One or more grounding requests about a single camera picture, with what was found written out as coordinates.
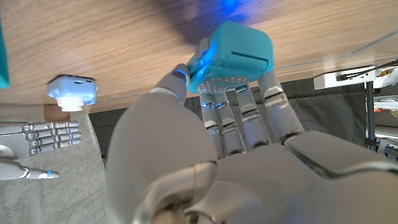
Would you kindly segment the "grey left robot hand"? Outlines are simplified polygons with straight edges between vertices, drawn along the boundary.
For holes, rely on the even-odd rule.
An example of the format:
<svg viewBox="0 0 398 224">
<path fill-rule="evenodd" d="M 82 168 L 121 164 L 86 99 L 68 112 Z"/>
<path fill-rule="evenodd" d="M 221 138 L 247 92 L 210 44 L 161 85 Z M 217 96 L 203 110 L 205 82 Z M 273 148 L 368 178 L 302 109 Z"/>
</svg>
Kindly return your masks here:
<svg viewBox="0 0 398 224">
<path fill-rule="evenodd" d="M 274 72 L 258 81 L 274 140 L 247 90 L 247 143 L 223 95 L 183 105 L 183 64 L 119 119 L 106 159 L 113 223 L 396 223 L 397 163 L 305 131 Z"/>
</svg>

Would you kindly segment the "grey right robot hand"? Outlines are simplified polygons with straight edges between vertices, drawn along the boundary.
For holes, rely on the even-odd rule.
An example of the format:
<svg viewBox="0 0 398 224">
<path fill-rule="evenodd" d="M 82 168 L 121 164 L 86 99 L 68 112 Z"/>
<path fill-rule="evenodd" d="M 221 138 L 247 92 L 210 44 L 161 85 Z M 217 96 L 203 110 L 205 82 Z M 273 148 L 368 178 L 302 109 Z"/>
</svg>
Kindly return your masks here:
<svg viewBox="0 0 398 224">
<path fill-rule="evenodd" d="M 56 179 L 59 173 L 21 165 L 18 160 L 81 143 L 77 121 L 1 123 L 1 180 Z"/>
</svg>

